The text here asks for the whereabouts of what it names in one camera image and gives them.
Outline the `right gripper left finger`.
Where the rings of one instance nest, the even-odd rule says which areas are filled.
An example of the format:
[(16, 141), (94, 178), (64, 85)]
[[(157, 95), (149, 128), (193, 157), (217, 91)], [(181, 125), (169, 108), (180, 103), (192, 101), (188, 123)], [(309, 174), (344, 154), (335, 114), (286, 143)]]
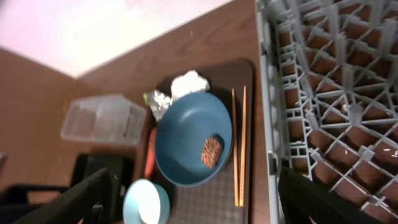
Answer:
[(13, 223), (110, 223), (111, 193), (111, 177), (103, 168)]

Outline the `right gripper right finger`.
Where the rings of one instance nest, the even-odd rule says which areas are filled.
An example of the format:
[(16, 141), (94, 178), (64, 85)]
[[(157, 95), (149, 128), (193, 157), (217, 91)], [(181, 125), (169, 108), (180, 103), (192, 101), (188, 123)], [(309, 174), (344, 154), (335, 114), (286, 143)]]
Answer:
[(289, 167), (281, 169), (278, 192), (287, 224), (381, 223)]

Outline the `orange carrot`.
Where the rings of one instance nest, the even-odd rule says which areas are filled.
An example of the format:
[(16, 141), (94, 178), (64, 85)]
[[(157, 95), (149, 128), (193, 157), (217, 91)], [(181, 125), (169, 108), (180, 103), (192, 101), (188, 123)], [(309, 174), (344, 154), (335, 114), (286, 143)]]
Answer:
[(151, 179), (154, 169), (155, 169), (155, 139), (157, 134), (157, 128), (154, 127), (150, 133), (148, 148), (147, 148), (147, 158), (146, 166), (144, 171), (144, 177), (146, 179)]

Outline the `foil wrapper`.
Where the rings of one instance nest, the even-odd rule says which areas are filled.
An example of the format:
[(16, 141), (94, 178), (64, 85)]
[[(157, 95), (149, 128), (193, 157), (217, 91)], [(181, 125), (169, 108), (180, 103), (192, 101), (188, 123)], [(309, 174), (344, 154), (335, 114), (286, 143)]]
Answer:
[(173, 99), (159, 90), (143, 94), (144, 102), (150, 107), (156, 121), (162, 119), (165, 112), (174, 102)]

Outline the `dark blue plate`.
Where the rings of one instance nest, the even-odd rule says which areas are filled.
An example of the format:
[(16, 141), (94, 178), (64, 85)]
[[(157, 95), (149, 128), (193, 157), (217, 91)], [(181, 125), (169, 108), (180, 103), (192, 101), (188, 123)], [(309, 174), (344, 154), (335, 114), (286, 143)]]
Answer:
[[(221, 156), (210, 169), (201, 159), (205, 141), (221, 143)], [(196, 187), (213, 178), (232, 151), (233, 125), (224, 103), (215, 95), (196, 92), (175, 101), (157, 125), (155, 160), (167, 180)]]

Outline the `white napkin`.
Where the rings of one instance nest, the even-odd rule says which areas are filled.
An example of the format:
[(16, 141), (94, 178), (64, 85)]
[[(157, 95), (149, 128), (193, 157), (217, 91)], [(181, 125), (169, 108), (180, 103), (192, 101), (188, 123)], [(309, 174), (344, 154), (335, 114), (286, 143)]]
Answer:
[(210, 84), (208, 80), (202, 77), (196, 70), (189, 70), (184, 75), (174, 78), (170, 89), (172, 99), (178, 100), (187, 94), (207, 91), (210, 89)]

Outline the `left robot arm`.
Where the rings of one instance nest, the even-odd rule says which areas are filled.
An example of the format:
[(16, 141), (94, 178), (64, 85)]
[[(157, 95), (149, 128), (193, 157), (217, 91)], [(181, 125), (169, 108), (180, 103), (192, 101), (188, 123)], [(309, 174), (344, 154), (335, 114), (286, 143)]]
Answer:
[(17, 184), (1, 192), (1, 224), (11, 223), (42, 206), (42, 203), (30, 203), (29, 192), (64, 193), (69, 186)]

